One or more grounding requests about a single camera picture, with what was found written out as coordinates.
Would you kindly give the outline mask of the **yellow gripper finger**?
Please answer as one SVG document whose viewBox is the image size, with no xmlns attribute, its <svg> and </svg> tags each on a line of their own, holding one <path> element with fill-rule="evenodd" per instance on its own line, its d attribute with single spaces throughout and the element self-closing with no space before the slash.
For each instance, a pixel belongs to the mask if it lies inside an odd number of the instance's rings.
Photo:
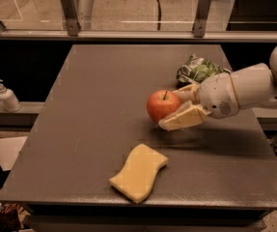
<svg viewBox="0 0 277 232">
<path fill-rule="evenodd" d="M 202 124 L 209 111 L 192 101 L 183 103 L 175 112 L 160 119 L 158 125 L 166 131 L 175 131 Z"/>
<path fill-rule="evenodd" d="M 199 86 L 197 84 L 189 84 L 174 91 L 174 94 L 179 97 L 181 103 L 188 101 L 197 101 L 197 90 Z"/>
</svg>

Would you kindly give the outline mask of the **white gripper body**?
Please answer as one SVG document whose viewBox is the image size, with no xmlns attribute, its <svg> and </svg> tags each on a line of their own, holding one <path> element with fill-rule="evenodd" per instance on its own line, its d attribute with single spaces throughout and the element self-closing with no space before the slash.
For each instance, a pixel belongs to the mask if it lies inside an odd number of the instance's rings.
<svg viewBox="0 0 277 232">
<path fill-rule="evenodd" d="M 235 116 L 239 106 L 231 76 L 222 72 L 204 80 L 198 88 L 199 103 L 209 112 L 209 116 L 222 119 Z"/>
</svg>

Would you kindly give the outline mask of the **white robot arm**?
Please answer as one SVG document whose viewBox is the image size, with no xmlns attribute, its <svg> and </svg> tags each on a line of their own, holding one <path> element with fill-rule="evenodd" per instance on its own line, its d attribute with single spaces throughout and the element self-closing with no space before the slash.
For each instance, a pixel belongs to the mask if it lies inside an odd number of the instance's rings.
<svg viewBox="0 0 277 232">
<path fill-rule="evenodd" d="M 190 84 L 174 92 L 181 106 L 159 120 L 166 131 L 202 124 L 206 118 L 235 116 L 253 107 L 277 108 L 277 46 L 269 63 L 260 63 L 231 73 L 220 73 L 201 84 Z"/>
</svg>

